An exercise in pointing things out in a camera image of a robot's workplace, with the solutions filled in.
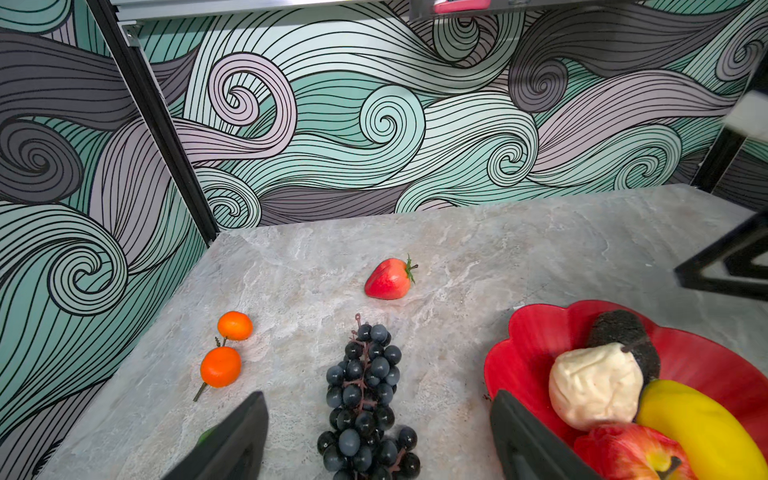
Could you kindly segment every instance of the dark brown fruit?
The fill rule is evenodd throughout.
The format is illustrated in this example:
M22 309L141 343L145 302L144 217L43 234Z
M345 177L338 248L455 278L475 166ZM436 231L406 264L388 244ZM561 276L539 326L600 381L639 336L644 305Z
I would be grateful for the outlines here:
M627 310L602 313L592 325L587 348L621 343L630 348L643 373L643 386L659 378L661 360L654 344L643 327L640 318Z

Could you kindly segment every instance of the bunch of grapes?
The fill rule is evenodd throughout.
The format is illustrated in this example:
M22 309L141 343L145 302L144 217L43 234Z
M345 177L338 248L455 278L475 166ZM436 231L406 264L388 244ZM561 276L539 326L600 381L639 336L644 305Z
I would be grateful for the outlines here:
M415 453L418 437L402 427L397 438L385 437L395 424L389 407L397 391L402 358L384 325L360 324L352 331L344 360L328 369L326 402L333 430L317 439L317 450L333 480L416 478L421 462Z

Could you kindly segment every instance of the grape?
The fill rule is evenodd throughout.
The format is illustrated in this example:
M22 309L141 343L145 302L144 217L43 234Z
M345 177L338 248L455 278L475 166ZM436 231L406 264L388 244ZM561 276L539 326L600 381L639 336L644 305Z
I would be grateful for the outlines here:
M377 386L382 381L379 377L374 376L373 373L371 373L371 369L366 370L366 374L363 378L366 379L366 385L371 388Z
M402 427L400 433L397 435L397 444L401 449L405 449L408 452L416 447L418 441L419 436L416 435L416 430L411 427Z
M416 478L422 471L422 463L415 453L408 452L400 459L400 475Z
M331 414L328 415L328 421L331 423L331 426L334 429L338 429L339 427L336 426L336 419L339 417L339 414L341 413L341 409L333 409L331 410Z
M374 342L384 342L388 334L389 332L386 331L386 327L384 325L377 324L371 328L371 340Z
M362 390L357 385L347 385L342 394L344 405L357 407L362 400Z
M379 442L381 442L382 436L379 434L379 430L373 429L373 433L371 433L371 436L366 438L363 438L362 443L365 445L368 445L372 450L379 446Z
M326 372L326 380L330 385L340 386L344 382L344 369L334 365Z
M359 360L350 360L346 366L346 379L357 380L362 378L362 363Z
M384 377L384 381L390 385L397 385L397 382L400 381L400 369L396 366L389 367L389 373Z
M360 328L357 329L357 339L361 342L371 341L371 326L368 323L361 325Z
M329 472L338 472L346 467L346 458L339 453L339 450L335 445L331 445L326 449L326 452L323 453L323 465L326 466L326 470Z
M392 474L383 465L376 467L376 470L368 477L369 480L392 480Z
M376 461L386 467L397 462L397 445L392 440L384 440L376 451Z
M384 358L390 365L397 365L402 359L402 352L396 346L390 345L384 349Z
M352 413L351 410L342 410L339 413L339 416L336 417L336 427L344 431L354 425L355 423L355 414Z
M371 374L375 377L383 379L386 374L389 373L389 362L383 356L377 356L371 362Z
M344 455L351 457L360 448L360 434L355 429L347 429L341 432L339 437L339 450Z
M346 353L350 360L357 360L362 355L362 345L359 343L349 342L346 344L344 353Z
M360 450L352 458L352 466L362 473L371 468L371 463L373 463L373 450L367 445L361 445Z
M373 360L376 357L384 355L384 347L381 343L371 343L368 347L368 360Z
M392 391L392 386L388 383L380 383L376 387L376 393L379 395L379 404L387 406L392 401L392 397L395 396L395 392Z
M340 386L332 386L326 394L326 403L332 409L340 407L342 403L342 390Z
M363 410L355 419L355 429L363 438L368 438L376 430L376 420L371 412Z
M336 436L333 432L323 432L317 439L317 451L322 455L331 445L336 444Z
M339 470L333 476L333 480L355 480L355 475L349 470Z
M381 430L389 430L395 425L395 413L388 406L376 407L373 416L376 418L376 427Z

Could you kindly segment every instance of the strawberry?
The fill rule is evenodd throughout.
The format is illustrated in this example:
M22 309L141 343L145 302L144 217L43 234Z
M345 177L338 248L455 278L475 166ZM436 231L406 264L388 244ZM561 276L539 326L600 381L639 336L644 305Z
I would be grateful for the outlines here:
M396 258L384 260L376 267L366 281L366 295L382 300L394 300L403 298L411 288L411 283L416 283L411 270L418 265L411 265L411 257L408 263Z

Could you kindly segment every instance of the green object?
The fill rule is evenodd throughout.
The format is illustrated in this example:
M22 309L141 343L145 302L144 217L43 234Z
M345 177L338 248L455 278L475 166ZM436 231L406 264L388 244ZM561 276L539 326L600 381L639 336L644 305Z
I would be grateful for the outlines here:
M203 441L204 441L205 439L207 439L207 438L208 438L208 436L209 436L211 433L213 433L215 429L216 429L216 427L211 427L211 428L209 428L208 430L206 430L205 432L203 432L202 434L200 434L200 438L198 438L198 439L197 439L197 444L199 445L199 444L203 443Z

